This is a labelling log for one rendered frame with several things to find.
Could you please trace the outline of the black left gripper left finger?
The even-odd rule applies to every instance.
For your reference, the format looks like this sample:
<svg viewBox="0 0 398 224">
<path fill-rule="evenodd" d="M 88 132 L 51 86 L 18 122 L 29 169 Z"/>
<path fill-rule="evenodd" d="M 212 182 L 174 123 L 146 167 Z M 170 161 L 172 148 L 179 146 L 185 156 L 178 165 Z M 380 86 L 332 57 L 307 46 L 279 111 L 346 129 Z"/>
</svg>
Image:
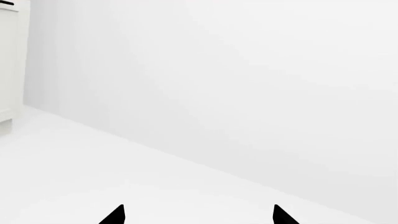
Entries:
<svg viewBox="0 0 398 224">
<path fill-rule="evenodd" d="M 119 205 L 98 224 L 124 224 L 125 219 L 124 205 Z"/>
</svg>

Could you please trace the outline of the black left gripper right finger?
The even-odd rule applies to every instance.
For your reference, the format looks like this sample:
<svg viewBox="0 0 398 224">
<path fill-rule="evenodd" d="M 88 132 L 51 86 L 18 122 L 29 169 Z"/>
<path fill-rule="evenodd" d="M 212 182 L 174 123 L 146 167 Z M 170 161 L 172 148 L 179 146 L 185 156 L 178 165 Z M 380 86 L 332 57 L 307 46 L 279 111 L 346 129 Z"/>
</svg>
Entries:
<svg viewBox="0 0 398 224">
<path fill-rule="evenodd" d="M 272 219 L 274 224 L 300 224 L 278 205 L 274 205 Z"/>
</svg>

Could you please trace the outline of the white cabinet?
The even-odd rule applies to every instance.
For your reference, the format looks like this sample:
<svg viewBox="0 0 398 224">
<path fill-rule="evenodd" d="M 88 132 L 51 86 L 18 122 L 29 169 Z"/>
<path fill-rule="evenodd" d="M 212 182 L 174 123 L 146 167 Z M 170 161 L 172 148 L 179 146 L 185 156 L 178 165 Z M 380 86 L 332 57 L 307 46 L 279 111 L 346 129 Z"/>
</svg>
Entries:
<svg viewBox="0 0 398 224">
<path fill-rule="evenodd" d="M 21 115 L 31 0 L 0 4 L 0 138 Z"/>
</svg>

